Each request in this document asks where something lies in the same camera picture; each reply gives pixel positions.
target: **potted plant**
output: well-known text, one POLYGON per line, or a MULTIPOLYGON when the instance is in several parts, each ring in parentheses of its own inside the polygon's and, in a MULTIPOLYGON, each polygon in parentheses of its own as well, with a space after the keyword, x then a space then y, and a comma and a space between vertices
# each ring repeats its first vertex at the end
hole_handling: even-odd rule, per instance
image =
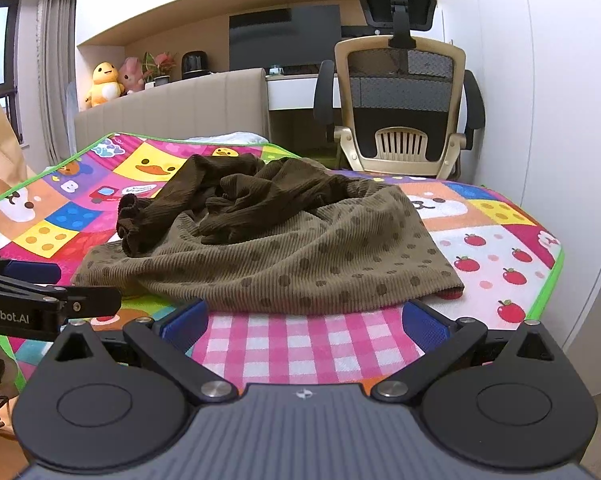
POLYGON ((154 83, 154 86, 161 86, 169 83, 171 71, 176 66, 174 57, 163 52, 157 56, 152 56, 149 52, 143 57, 142 70, 145 81, 154 83))

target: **pink bunny plush toy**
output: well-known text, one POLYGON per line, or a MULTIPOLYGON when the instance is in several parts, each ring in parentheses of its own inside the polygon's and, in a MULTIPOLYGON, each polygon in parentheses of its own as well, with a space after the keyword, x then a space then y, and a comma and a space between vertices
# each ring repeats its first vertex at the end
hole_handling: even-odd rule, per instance
POLYGON ((118 71, 118 82, 125 87, 126 94, 145 90, 142 66, 137 57, 128 57, 118 71))

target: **window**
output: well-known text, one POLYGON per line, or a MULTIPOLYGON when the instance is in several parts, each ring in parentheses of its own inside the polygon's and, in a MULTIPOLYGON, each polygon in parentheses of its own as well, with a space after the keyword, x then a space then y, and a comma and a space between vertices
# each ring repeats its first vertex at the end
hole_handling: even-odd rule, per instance
POLYGON ((16 85, 14 65, 16 52, 16 15, 18 0, 0 0, 0 103, 16 133, 23 141, 16 120, 16 85))

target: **computer monitor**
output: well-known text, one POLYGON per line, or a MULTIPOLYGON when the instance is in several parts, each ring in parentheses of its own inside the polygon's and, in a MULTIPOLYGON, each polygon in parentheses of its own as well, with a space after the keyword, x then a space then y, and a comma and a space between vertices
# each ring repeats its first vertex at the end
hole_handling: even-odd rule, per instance
POLYGON ((306 5, 229 17, 229 69, 320 65, 341 40, 338 5, 306 5))

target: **red apple print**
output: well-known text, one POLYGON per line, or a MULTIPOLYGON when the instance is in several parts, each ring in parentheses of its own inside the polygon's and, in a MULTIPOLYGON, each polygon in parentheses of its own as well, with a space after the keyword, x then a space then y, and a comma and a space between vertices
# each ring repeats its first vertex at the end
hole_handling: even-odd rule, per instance
POLYGON ((463 291, 458 288, 450 288, 449 290, 441 290, 440 292, 436 292, 436 296, 441 298, 442 300, 458 300, 463 296, 463 291))
POLYGON ((481 245, 485 245, 485 238, 478 235, 465 235, 465 243, 474 247, 480 247, 481 245))
POLYGON ((512 256, 524 264, 528 264, 532 261, 532 257, 521 249, 512 248, 512 256))
POLYGON ((475 272, 481 268, 479 263, 476 260, 472 260, 469 256, 456 256, 454 267, 464 272, 475 272))
POLYGON ((504 267, 503 270, 505 271, 503 273, 503 278, 506 282, 511 283, 512 285, 524 285, 525 283, 527 283, 526 277, 524 277, 520 272, 518 272, 518 270, 505 269, 504 267))
POLYGON ((522 323, 525 320, 525 311, 512 300, 499 301, 498 316, 508 323, 522 323))

